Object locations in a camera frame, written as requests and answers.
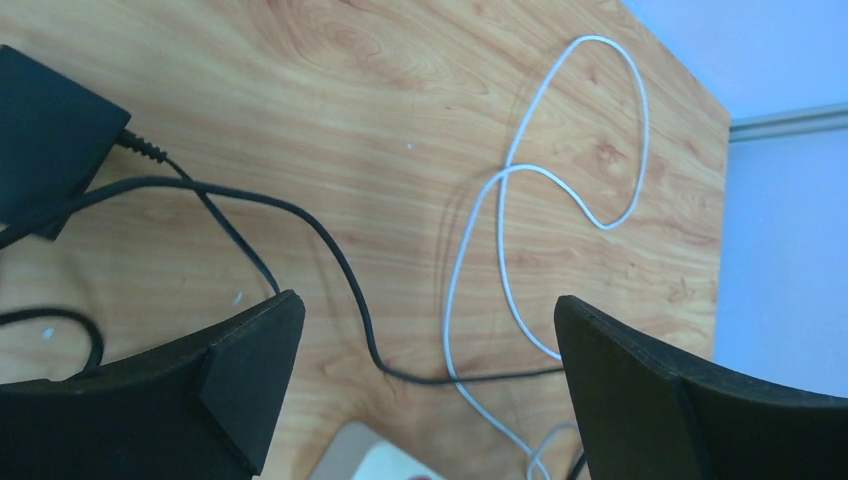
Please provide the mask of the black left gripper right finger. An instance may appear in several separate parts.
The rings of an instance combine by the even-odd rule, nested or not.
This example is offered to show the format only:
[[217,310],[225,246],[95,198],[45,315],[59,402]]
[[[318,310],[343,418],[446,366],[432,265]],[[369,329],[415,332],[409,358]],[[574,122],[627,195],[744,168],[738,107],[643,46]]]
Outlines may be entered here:
[[554,323],[595,479],[843,479],[847,402],[704,360],[573,295]]

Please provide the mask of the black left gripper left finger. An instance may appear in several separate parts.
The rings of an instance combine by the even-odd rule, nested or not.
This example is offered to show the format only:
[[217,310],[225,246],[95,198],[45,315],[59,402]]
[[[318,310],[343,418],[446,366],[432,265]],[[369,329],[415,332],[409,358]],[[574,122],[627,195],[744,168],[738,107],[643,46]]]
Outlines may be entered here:
[[284,291],[63,381],[1,388],[5,479],[250,479],[292,375],[305,307]]

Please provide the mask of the black plug adapter with cord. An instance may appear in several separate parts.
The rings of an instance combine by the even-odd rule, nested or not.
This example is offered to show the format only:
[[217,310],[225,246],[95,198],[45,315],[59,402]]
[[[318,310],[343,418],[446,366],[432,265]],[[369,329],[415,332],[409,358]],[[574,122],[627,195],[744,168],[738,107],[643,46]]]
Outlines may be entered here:
[[[306,206],[345,250],[389,366],[429,378],[447,372],[441,349],[448,270],[432,218],[369,200],[311,191]],[[304,479],[336,432],[360,421],[450,479],[521,479],[539,453],[551,476],[587,478],[562,375],[483,384],[478,400],[523,438],[518,447],[451,387],[382,373],[368,355],[360,315],[327,246],[294,215],[223,200],[283,288],[306,306],[303,336],[263,472]],[[194,195],[144,189],[77,215],[55,243],[25,239],[1,253],[1,307],[59,306],[91,316],[116,361],[225,319],[270,288]]]

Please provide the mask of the white red power strip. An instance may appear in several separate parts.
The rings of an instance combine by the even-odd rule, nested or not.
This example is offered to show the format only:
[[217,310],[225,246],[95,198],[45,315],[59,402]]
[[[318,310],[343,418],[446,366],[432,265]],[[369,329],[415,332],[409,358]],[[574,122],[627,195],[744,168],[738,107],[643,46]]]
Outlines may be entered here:
[[344,425],[309,480],[439,480],[439,475],[365,424]]

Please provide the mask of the aluminium frame rail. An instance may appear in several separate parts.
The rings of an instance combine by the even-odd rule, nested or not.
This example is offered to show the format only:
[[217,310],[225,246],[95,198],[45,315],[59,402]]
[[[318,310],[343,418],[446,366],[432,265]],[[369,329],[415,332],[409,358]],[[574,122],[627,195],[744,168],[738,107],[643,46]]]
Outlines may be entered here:
[[740,143],[847,128],[847,103],[785,111],[733,120],[729,142]]

